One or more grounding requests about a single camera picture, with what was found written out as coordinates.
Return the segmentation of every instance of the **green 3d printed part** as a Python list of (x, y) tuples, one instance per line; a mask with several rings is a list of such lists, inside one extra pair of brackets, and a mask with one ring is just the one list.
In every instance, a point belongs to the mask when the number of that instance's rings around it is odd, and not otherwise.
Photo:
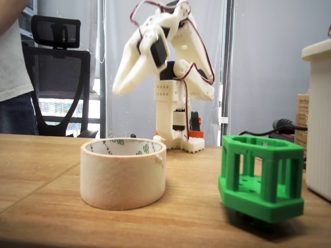
[[(240, 155), (244, 156), (242, 174)], [(302, 215), (303, 157), (303, 147), (287, 141), (224, 136), (218, 182), (223, 204), (268, 223)], [(255, 158), (262, 159), (261, 177), (254, 175)]]

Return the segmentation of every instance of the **cardboard tape core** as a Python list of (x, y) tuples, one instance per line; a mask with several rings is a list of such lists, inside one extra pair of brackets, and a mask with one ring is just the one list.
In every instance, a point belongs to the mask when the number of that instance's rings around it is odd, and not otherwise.
[(81, 197), (108, 210), (146, 206), (164, 193), (166, 146), (139, 138), (110, 138), (81, 147)]

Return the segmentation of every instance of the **jeans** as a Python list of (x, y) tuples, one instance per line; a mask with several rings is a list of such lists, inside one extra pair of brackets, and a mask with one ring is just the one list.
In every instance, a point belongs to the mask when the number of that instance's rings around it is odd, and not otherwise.
[(30, 93), (0, 102), (0, 133), (38, 135)]

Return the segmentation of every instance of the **white t-shirt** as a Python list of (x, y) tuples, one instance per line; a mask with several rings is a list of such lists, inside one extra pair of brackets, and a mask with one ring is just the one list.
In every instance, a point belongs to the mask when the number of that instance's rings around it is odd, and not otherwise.
[(0, 102), (33, 91), (22, 52), (19, 23), (0, 36)]

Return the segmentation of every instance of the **office chair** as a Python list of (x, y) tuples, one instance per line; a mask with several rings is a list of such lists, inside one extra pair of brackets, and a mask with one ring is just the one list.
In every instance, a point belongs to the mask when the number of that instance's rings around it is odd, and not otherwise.
[[(98, 132), (87, 129), (91, 55), (88, 51), (68, 50), (79, 48), (80, 26), (79, 20), (39, 15), (32, 17), (31, 28), (35, 42), (53, 48), (23, 46), (26, 69), (34, 86), (31, 97), (39, 135), (66, 136), (70, 122), (81, 124), (78, 137), (95, 138)], [(45, 103), (41, 99), (63, 99), (65, 103), (62, 105), (51, 104), (60, 117), (43, 116), (40, 105)], [(48, 104), (43, 107), (43, 111), (47, 112), (47, 108), (51, 107)], [(57, 125), (49, 125), (46, 121), (56, 122)]]

